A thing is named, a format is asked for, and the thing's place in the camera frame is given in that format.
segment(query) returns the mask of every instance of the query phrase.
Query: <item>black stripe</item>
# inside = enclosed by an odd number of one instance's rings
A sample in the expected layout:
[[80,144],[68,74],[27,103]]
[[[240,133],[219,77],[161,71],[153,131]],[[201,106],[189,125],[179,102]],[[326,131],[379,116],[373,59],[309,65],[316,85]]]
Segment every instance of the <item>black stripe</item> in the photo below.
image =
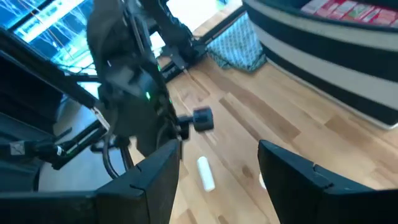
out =
[[364,47],[311,34],[277,22],[248,5],[247,7],[253,23],[296,49],[346,68],[398,82],[398,52]]
[[294,74],[295,76],[305,80],[306,82],[316,86],[325,93],[335,97],[337,100],[349,105],[350,107],[388,125],[393,126],[398,123],[398,111],[382,104],[376,103],[362,96],[355,95],[350,91],[334,86],[311,73],[302,70],[294,64],[288,62],[278,56],[273,51],[262,45],[269,59]]

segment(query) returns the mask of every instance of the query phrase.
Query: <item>hardwood floor plank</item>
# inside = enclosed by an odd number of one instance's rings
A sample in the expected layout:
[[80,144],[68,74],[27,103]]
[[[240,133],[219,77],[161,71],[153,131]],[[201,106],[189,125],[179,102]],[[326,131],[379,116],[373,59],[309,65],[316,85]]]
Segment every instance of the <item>hardwood floor plank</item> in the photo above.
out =
[[355,116],[351,116],[350,120],[359,124],[362,128],[370,131],[372,135],[379,137],[386,143],[398,149],[398,128],[395,128],[393,130],[382,130],[375,125]]
[[277,113],[266,102],[262,101],[257,95],[239,86],[229,78],[222,75],[221,71],[212,63],[204,61],[199,65],[201,71],[205,72],[219,88],[225,92],[230,92],[239,101],[249,107],[254,113],[262,118],[270,129],[286,142],[291,141],[300,134],[300,131]]
[[181,191],[181,184],[177,185],[177,191],[175,192],[173,210],[171,215],[171,220],[178,220],[184,213],[189,210],[187,201]]
[[246,131],[258,142],[261,139],[298,153],[294,148],[281,140],[272,130],[266,126],[248,107],[244,106],[234,95],[228,93],[220,99],[229,113],[246,129]]
[[305,111],[315,121],[325,124],[336,114],[335,107],[325,103],[326,99],[317,93],[304,88],[298,88],[300,84],[291,80],[282,72],[275,71],[272,65],[262,68],[262,75],[258,76],[257,82],[266,82],[266,87],[272,88],[275,93],[285,96],[295,106]]
[[[210,207],[201,193],[201,189],[199,189],[195,181],[188,176],[180,181],[179,186],[193,217],[195,217],[196,222],[198,224],[217,224],[213,212],[210,210]],[[176,223],[186,224],[182,219],[184,218],[177,219]]]
[[374,160],[398,174],[398,150],[372,136],[367,130],[341,116],[334,116],[326,124],[330,130],[369,154]]

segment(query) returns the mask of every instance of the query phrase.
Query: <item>wooden floor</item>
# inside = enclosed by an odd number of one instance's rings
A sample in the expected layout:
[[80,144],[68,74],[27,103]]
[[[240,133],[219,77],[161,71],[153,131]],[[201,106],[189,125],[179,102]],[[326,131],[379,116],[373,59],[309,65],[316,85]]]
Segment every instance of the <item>wooden floor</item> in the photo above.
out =
[[[369,187],[398,187],[398,130],[375,128],[270,64],[246,74],[205,58],[168,88],[179,114],[210,106],[215,121],[213,132],[192,130],[185,143],[171,223],[279,223],[259,184],[259,139]],[[201,156],[215,179],[210,193],[198,174]]]

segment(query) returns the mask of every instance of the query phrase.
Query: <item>black cable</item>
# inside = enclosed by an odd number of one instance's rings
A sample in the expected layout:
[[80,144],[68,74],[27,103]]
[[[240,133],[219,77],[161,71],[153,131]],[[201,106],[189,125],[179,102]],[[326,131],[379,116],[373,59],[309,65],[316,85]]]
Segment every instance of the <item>black cable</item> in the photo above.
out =
[[113,134],[114,127],[116,125],[116,121],[118,120],[118,109],[116,108],[113,111],[112,123],[109,128],[108,133],[105,135],[104,139],[104,148],[102,150],[102,160],[104,162],[105,169],[107,173],[112,177],[112,179],[116,179],[119,177],[119,174],[115,171],[112,166],[111,159],[109,158],[109,142],[111,140],[111,136]]

